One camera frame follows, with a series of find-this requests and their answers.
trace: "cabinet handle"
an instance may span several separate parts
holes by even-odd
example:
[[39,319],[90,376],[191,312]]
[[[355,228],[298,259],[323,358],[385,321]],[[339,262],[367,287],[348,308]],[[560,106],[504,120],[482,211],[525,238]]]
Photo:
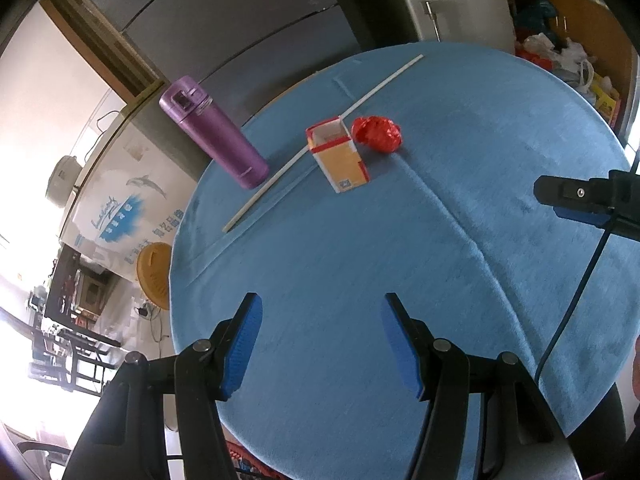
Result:
[[433,10],[431,9],[430,2],[423,2],[422,5],[424,6],[424,13],[430,17],[431,23],[433,23],[433,30],[435,30],[436,39],[439,42],[441,41],[441,39],[440,39],[440,28],[438,27],[438,17],[436,13],[433,12]]

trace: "purple bottle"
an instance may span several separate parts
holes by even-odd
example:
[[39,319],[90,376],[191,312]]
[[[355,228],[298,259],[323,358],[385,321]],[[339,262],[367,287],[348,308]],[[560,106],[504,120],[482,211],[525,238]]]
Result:
[[269,175],[260,153],[191,77],[169,86],[160,107],[240,186],[251,189]]

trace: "screw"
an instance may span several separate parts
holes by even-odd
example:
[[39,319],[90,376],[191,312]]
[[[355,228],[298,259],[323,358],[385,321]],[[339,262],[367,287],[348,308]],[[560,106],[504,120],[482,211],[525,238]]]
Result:
[[518,362],[518,356],[512,352],[504,352],[502,354],[502,362],[508,365],[514,365]]
[[451,343],[446,339],[436,339],[436,341],[433,342],[433,347],[438,352],[447,352],[451,348]]
[[208,339],[198,339],[194,344],[193,344],[193,349],[196,352],[206,352],[211,348],[211,341],[209,341]]
[[129,352],[124,356],[124,361],[129,364],[135,364],[140,361],[142,358],[142,354],[140,352]]

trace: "round table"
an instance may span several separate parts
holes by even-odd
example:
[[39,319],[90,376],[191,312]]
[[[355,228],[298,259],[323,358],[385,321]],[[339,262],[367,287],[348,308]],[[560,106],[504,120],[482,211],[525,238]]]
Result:
[[[599,115],[553,75],[478,46],[415,43],[358,54],[283,95],[244,127],[272,173],[305,129],[346,110],[417,54],[424,59],[346,119],[390,117],[392,155],[358,150],[371,181],[336,194],[305,155],[228,233],[254,191],[215,163],[174,242],[176,350],[209,336],[244,294],[264,320],[223,423],[292,478],[400,479],[426,409],[402,384],[380,321],[386,292],[469,354],[515,352],[531,373],[600,231],[533,197],[541,174],[628,169]],[[542,375],[573,431],[612,385],[638,332],[640,247],[613,237]],[[462,476],[476,452],[472,399]]]

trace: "small open box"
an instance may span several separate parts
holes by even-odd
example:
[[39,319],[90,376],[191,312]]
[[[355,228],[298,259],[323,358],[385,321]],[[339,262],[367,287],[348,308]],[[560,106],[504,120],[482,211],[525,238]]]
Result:
[[347,127],[339,117],[307,128],[306,141],[336,193],[362,186],[369,181],[367,168]]

